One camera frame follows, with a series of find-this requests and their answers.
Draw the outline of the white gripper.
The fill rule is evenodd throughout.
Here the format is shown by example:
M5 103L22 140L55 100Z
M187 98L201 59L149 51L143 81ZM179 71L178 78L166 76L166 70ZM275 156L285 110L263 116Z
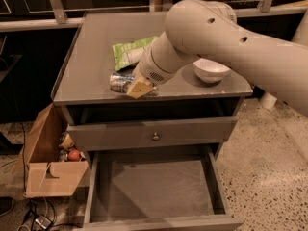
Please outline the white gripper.
M174 77L175 73L161 70L152 57L152 44L148 45L141 55L141 59L133 70L135 77L126 94L138 99L153 91L154 85L161 85Z

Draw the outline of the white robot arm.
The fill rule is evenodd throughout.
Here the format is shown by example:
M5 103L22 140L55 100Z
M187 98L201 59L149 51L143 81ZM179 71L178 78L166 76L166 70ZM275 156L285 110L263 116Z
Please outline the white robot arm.
M200 58L224 64L248 82L308 116L308 47L239 26L221 2L182 0L148 45L127 94L140 98Z

